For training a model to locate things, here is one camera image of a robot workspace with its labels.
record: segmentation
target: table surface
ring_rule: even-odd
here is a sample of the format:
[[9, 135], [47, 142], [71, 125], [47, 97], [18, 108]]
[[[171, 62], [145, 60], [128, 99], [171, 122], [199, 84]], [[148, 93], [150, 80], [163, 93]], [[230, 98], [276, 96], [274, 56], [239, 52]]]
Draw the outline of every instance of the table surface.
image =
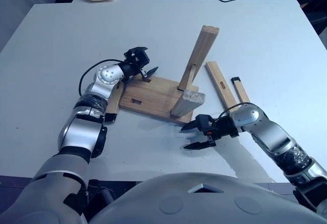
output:
[[[146, 46], [149, 68], [159, 66], [156, 76], [179, 81], [202, 25], [220, 28], [206, 61], [216, 61], [226, 80], [239, 76], [250, 100], [326, 168], [327, 52], [298, 5], [205, 1], [35, 5], [0, 53], [0, 175], [32, 177], [57, 152], [78, 81], [92, 64], [123, 60], [128, 49]], [[217, 116], [223, 107], [205, 67], [194, 84], [206, 94], [194, 116]], [[201, 136], [179, 130], [121, 110], [108, 126], [102, 155], [91, 161], [91, 177], [143, 181], [211, 172], [287, 181], [248, 134], [190, 152], [183, 145]]]

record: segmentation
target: wooden stick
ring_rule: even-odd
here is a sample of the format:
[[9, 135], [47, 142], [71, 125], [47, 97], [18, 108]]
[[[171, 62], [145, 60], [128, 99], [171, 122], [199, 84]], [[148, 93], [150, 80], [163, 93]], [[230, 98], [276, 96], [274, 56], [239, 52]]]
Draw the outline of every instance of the wooden stick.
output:
[[244, 86], [242, 85], [242, 82], [239, 77], [233, 77], [231, 79], [234, 88], [236, 90], [236, 93], [240, 99], [241, 102], [250, 102], [249, 97], [247, 96], [247, 93], [245, 92]]
[[226, 83], [226, 80], [225, 80], [223, 74], [221, 73], [217, 63], [215, 61], [207, 62], [206, 67], [215, 83], [216, 89], [217, 89], [221, 99], [223, 100], [225, 108], [227, 109], [233, 105], [236, 105], [237, 102], [236, 102], [233, 94], [231, 93], [231, 91]]
[[182, 117], [204, 103], [205, 94], [185, 89], [172, 110], [171, 115]]
[[118, 114], [119, 112], [119, 101], [123, 95], [124, 92], [124, 83], [119, 82], [117, 85], [113, 88], [110, 98], [108, 100], [108, 106], [106, 113], [111, 113], [111, 114]]
[[192, 65], [186, 89], [191, 89], [196, 66]]
[[198, 74], [200, 67], [202, 66], [204, 59], [206, 58], [211, 46], [213, 45], [219, 28], [213, 26], [203, 26], [200, 35], [195, 43], [192, 54], [190, 56], [189, 62], [184, 71], [183, 77], [179, 83], [178, 89], [185, 90], [188, 85], [188, 80], [190, 77], [192, 66], [195, 65], [194, 75], [192, 81]]

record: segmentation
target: wooden slat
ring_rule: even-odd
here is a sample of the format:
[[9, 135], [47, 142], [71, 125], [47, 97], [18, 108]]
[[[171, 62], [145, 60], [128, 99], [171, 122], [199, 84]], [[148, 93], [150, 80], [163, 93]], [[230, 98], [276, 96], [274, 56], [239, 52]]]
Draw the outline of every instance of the wooden slat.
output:
[[110, 98], [108, 100], [108, 106], [106, 113], [112, 113], [112, 114], [118, 114], [119, 112], [119, 101], [123, 95], [124, 92], [124, 83], [119, 82], [117, 85], [113, 88]]
[[200, 32], [200, 35], [195, 43], [191, 57], [186, 66], [183, 77], [178, 86], [179, 90], [185, 90], [188, 85], [189, 76], [191, 73], [192, 66], [195, 65], [194, 75], [192, 81], [198, 74], [200, 67], [202, 66], [204, 59], [206, 58], [211, 46], [213, 45], [219, 28], [213, 26], [203, 26]]
[[204, 103], [205, 94], [185, 89], [170, 114], [182, 117]]
[[[178, 82], [154, 76], [147, 81], [143, 81], [141, 75], [133, 77], [121, 98], [120, 108], [182, 125], [191, 121], [193, 111], [182, 117], [170, 114], [183, 94], [177, 89]], [[197, 92], [199, 88], [192, 86], [191, 90]]]
[[229, 108], [233, 105], [236, 105], [237, 102], [231, 93], [227, 82], [221, 73], [217, 63], [215, 61], [210, 61], [206, 63], [206, 67], [215, 83], [216, 89], [223, 100], [225, 108]]
[[250, 102], [249, 97], [247, 96], [247, 93], [245, 91], [245, 88], [241, 82], [241, 79], [239, 77], [233, 77], [231, 79], [234, 88], [236, 90], [236, 93], [240, 99], [241, 102]]

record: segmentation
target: wooden plank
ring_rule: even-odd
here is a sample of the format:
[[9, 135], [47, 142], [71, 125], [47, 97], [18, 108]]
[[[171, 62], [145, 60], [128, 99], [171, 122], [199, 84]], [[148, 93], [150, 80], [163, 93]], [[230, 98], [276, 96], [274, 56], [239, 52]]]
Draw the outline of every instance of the wooden plank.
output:
[[119, 101], [123, 95], [124, 92], [124, 83], [119, 82], [117, 85], [113, 88], [110, 98], [108, 100], [108, 106], [106, 113], [111, 114], [118, 114], [119, 112]]
[[215, 83], [216, 89], [224, 103], [225, 108], [229, 108], [233, 105], [236, 105], [237, 102], [231, 93], [227, 82], [221, 73], [217, 63], [215, 61], [210, 61], [206, 63], [206, 67]]
[[247, 93], [245, 91], [245, 88], [241, 82], [241, 79], [239, 77], [233, 77], [231, 79], [234, 88], [236, 90], [236, 93], [240, 99], [241, 102], [250, 102], [249, 97], [247, 96]]
[[189, 89], [192, 86], [195, 69], [196, 69], [196, 66], [192, 65], [191, 70], [190, 70], [189, 79], [188, 79], [188, 82], [186, 84], [186, 89]]
[[[127, 110], [135, 111], [144, 115], [164, 119], [177, 124], [189, 123], [193, 111], [182, 117], [170, 114], [183, 91], [178, 90], [178, 82], [151, 76], [142, 80], [141, 75], [132, 78], [126, 88], [119, 106]], [[192, 86], [192, 91], [199, 88]]]
[[194, 75], [192, 81], [198, 74], [200, 67], [202, 66], [204, 59], [206, 58], [211, 46], [213, 45], [219, 28], [213, 26], [203, 26], [200, 35], [195, 43], [189, 62], [184, 71], [183, 77], [178, 86], [179, 90], [185, 90], [188, 84], [189, 76], [191, 74], [192, 66], [195, 65]]
[[204, 103], [205, 94], [185, 89], [170, 114], [182, 117]]

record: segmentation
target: wooden base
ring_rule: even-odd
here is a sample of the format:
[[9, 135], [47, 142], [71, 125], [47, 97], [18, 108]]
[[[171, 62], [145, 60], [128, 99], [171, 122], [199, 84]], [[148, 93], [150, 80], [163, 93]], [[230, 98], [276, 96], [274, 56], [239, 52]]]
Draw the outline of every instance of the wooden base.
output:
[[[133, 77], [126, 88], [119, 106], [144, 115], [160, 118], [177, 124], [189, 123], [193, 111], [182, 117], [170, 114], [183, 91], [178, 90], [178, 82], [159, 77], [150, 77], [143, 81], [141, 75]], [[191, 86], [192, 91], [199, 88]]]

